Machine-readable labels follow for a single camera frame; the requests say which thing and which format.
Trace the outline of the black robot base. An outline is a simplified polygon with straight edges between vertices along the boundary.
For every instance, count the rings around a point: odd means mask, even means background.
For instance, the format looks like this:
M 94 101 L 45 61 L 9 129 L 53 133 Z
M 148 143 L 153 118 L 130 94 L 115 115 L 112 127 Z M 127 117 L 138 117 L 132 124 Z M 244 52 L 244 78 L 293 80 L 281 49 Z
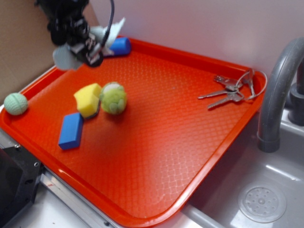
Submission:
M 34 204 L 43 168 L 41 161 L 19 144 L 0 150 L 2 228 Z

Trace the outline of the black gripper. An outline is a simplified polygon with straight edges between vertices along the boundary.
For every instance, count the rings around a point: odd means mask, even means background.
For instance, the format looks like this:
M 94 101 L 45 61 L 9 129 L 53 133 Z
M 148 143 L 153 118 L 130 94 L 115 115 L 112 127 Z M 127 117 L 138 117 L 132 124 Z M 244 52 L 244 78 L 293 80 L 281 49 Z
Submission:
M 47 29 L 50 32 L 53 44 L 62 46 L 68 44 L 74 47 L 83 44 L 85 49 L 77 57 L 85 59 L 84 54 L 94 56 L 93 48 L 98 51 L 95 41 L 89 38 L 90 26 L 83 12 L 89 4 L 87 0 L 37 0 L 35 6 L 42 9 L 48 19 Z

